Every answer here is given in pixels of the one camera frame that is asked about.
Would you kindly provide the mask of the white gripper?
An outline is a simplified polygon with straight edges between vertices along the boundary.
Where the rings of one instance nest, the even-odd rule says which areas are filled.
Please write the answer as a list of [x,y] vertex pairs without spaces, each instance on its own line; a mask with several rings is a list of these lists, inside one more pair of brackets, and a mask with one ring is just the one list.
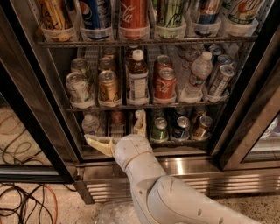
[[115,161],[124,171],[128,164],[143,153],[152,153],[152,148],[147,137],[146,112],[140,109],[133,132],[122,137],[115,145],[111,137],[93,136],[86,134],[85,140],[89,146],[98,150],[107,157],[114,157]]

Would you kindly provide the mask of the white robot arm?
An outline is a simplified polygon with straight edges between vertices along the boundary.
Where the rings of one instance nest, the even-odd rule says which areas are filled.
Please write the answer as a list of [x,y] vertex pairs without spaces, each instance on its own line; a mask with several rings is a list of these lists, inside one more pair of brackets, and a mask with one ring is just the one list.
[[145,137],[146,113],[140,110],[136,118],[134,132],[118,142],[111,137],[84,137],[88,145],[114,158],[127,174],[142,224],[260,224],[166,174]]

